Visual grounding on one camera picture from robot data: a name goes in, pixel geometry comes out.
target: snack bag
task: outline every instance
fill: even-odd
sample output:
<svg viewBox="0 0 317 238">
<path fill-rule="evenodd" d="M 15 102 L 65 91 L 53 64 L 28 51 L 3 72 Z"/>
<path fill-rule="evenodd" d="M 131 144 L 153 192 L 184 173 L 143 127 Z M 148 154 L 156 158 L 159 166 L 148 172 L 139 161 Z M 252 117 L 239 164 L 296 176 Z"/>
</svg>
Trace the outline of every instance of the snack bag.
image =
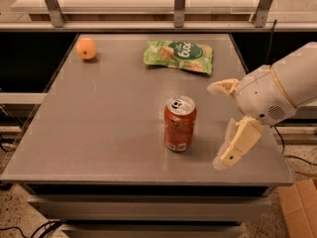
<svg viewBox="0 0 317 238">
<path fill-rule="evenodd" d="M 148 41 L 144 53 L 147 65 L 164 65 L 195 72 L 212 72 L 212 49 L 208 45 L 198 45 L 174 41 Z"/>
</svg>

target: orange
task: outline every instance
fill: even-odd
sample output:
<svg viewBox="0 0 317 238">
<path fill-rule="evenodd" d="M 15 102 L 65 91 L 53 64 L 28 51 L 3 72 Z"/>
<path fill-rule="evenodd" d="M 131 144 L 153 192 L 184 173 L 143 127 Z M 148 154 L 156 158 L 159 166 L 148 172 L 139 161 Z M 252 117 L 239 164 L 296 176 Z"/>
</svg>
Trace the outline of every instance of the orange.
<svg viewBox="0 0 317 238">
<path fill-rule="evenodd" d="M 97 47 L 91 39 L 82 38 L 77 42 L 76 51 L 82 59 L 91 60 L 96 57 Z"/>
</svg>

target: red soda can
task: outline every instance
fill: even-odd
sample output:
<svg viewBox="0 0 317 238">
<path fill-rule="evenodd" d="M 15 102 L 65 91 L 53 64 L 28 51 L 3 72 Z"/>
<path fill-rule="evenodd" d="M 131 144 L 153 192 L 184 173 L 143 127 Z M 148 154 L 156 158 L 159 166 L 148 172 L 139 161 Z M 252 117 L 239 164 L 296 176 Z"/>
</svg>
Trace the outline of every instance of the red soda can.
<svg viewBox="0 0 317 238">
<path fill-rule="evenodd" d="M 180 152 L 189 148 L 194 132 L 197 110 L 195 102 L 187 96 L 172 98 L 164 109 L 165 144 Z"/>
</svg>

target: desk drawer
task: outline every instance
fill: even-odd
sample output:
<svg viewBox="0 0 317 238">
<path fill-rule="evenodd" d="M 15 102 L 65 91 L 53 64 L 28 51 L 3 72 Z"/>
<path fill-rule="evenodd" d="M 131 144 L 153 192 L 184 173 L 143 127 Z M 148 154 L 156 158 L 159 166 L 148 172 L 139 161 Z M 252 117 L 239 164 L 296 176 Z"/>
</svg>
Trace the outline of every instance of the desk drawer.
<svg viewBox="0 0 317 238">
<path fill-rule="evenodd" d="M 243 222 L 270 206 L 266 197 L 31 195 L 28 202 L 46 218 L 61 220 Z"/>
<path fill-rule="evenodd" d="M 90 224 L 66 225 L 61 230 L 69 238 L 237 238 L 240 226 L 206 224 Z"/>
</svg>

